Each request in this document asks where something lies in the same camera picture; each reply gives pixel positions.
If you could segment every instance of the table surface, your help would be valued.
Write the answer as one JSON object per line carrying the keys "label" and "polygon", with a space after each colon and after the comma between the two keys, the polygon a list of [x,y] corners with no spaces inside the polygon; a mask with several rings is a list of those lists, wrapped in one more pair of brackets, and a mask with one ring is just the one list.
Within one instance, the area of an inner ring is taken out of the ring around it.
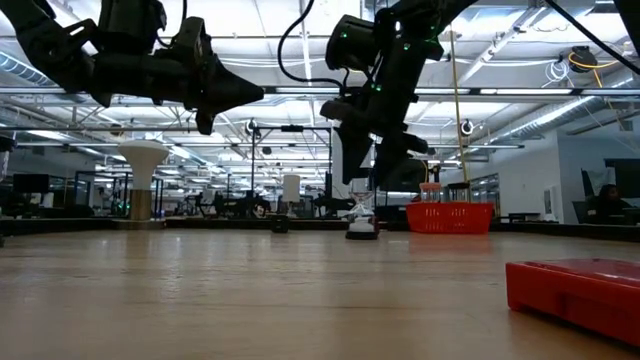
{"label": "table surface", "polygon": [[504,265],[640,258],[539,235],[167,230],[8,239],[3,359],[637,359],[510,312]]}

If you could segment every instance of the ceiling light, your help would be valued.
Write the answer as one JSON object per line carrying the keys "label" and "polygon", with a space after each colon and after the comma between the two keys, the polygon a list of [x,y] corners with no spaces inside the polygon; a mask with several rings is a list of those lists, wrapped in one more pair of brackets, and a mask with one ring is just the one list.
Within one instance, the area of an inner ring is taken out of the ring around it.
{"label": "ceiling light", "polygon": [[277,87],[276,94],[338,94],[334,87]]}
{"label": "ceiling light", "polygon": [[174,155],[180,156],[183,159],[191,159],[191,154],[189,152],[179,146],[174,146],[171,148],[171,152]]}
{"label": "ceiling light", "polygon": [[599,96],[628,96],[640,95],[640,89],[589,89],[583,90],[582,95],[599,95]]}
{"label": "ceiling light", "polygon": [[160,172],[167,175],[180,175],[178,170],[160,170]]}
{"label": "ceiling light", "polygon": [[40,137],[51,139],[51,140],[60,140],[60,141],[69,140],[68,137],[54,131],[31,130],[31,131],[28,131],[28,133],[31,135],[36,135],[36,136],[40,136]]}
{"label": "ceiling light", "polygon": [[87,154],[91,154],[91,155],[96,155],[96,156],[104,156],[103,153],[99,152],[99,151],[95,151],[93,149],[89,149],[89,148],[85,148],[85,147],[80,147],[80,150],[86,152]]}
{"label": "ceiling light", "polygon": [[118,147],[117,143],[71,143],[70,146],[82,147],[82,146],[91,146],[91,147]]}
{"label": "ceiling light", "polygon": [[573,89],[482,89],[481,95],[569,95]]}
{"label": "ceiling light", "polygon": [[[458,89],[458,94],[466,95],[470,92],[470,89]],[[449,88],[422,88],[416,89],[416,95],[453,95],[455,94],[455,89]]]}
{"label": "ceiling light", "polygon": [[297,164],[297,163],[306,163],[306,164],[326,164],[328,163],[330,160],[329,159],[265,159],[265,160],[258,160],[256,159],[255,162],[256,163],[281,163],[281,164]]}

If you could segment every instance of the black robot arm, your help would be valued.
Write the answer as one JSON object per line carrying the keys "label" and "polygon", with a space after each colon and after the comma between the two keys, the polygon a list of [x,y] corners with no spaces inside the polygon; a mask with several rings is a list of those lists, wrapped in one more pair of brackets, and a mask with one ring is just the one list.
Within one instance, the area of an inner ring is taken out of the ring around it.
{"label": "black robot arm", "polygon": [[368,75],[367,83],[347,96],[328,101],[321,114],[341,121],[336,130],[343,146],[343,183],[357,174],[373,140],[377,145],[374,181],[403,159],[407,151],[428,153],[426,141],[406,133],[407,110],[418,99],[415,88],[427,59],[444,53],[438,35],[464,9],[477,0],[400,0],[378,11],[375,22],[344,16],[327,45],[330,69],[356,69]]}
{"label": "black robot arm", "polygon": [[[148,97],[197,110],[200,133],[210,135],[218,113],[264,97],[264,90],[224,68],[211,48],[204,20],[184,19],[166,49],[153,52],[166,26],[158,0],[102,0],[99,24],[63,28],[46,0],[0,0],[29,61],[67,92],[85,91],[108,107],[113,94]],[[82,47],[98,51],[90,56]]]}

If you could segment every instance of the small black object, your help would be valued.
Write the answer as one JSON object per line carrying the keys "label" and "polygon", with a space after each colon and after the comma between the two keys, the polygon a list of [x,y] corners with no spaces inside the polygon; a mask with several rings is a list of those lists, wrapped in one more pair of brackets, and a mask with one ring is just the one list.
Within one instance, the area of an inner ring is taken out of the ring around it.
{"label": "small black object", "polygon": [[286,215],[275,215],[271,217],[271,231],[275,234],[286,234],[289,232],[289,217]]}
{"label": "small black object", "polygon": [[467,119],[465,122],[460,125],[460,130],[462,132],[462,137],[469,137],[473,134],[473,123]]}
{"label": "small black object", "polygon": [[378,240],[378,233],[375,231],[371,232],[358,232],[358,231],[347,231],[347,235],[345,236],[347,240]]}
{"label": "small black object", "polygon": [[[579,62],[580,64],[589,65],[589,66],[597,66],[598,59],[596,56],[591,53],[588,46],[574,46],[572,49],[573,55],[571,56],[571,60]],[[578,64],[575,64],[569,61],[569,68],[576,73],[584,74],[588,73],[592,69],[582,67]]]}

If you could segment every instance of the red plastic basket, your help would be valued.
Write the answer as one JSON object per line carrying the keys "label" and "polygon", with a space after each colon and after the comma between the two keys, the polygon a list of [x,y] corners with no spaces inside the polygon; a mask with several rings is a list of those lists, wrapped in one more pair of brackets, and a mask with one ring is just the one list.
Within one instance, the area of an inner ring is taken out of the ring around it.
{"label": "red plastic basket", "polygon": [[493,204],[428,203],[407,205],[411,231],[428,234],[486,234]]}

